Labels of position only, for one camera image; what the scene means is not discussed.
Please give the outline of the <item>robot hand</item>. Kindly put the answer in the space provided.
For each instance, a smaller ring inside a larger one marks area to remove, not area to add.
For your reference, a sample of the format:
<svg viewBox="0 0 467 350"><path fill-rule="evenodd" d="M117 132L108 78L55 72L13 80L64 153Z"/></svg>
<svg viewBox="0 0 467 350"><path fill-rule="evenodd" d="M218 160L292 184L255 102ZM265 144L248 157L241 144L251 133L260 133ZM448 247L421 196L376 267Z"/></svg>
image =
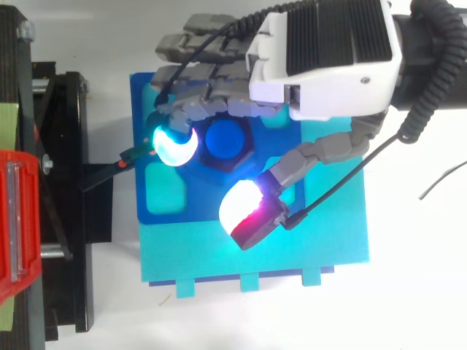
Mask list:
<svg viewBox="0 0 467 350"><path fill-rule="evenodd" d="M246 250L295 221L280 199L318 164L368 151L402 63L386 1L293 1L241 18L196 14L156 47L166 65L151 82L165 131L180 144L195 123L226 113L295 121L350 117L351 128L305 141L225 195L219 220Z"/></svg>

